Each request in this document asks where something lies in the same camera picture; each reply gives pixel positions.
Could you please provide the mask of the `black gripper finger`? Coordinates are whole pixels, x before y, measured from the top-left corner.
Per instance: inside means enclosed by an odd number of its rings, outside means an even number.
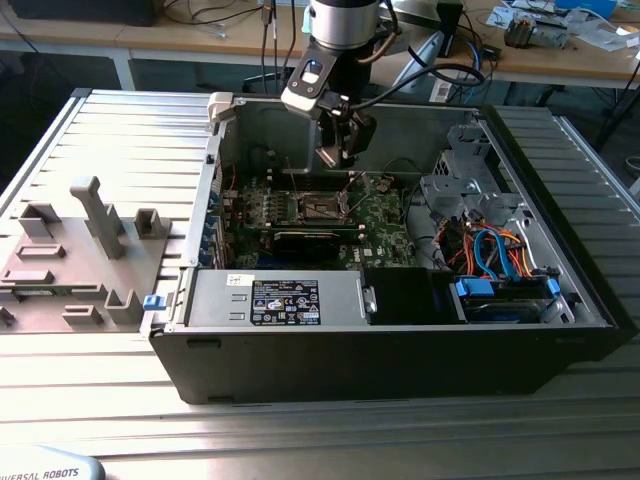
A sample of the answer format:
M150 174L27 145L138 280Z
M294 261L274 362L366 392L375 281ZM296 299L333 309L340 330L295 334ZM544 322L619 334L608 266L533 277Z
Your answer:
M376 119L366 113L354 112L342 128L342 167L350 168L356 157L365 152L375 134Z
M342 121L334 115L321 115L318 119L322 149L343 149Z

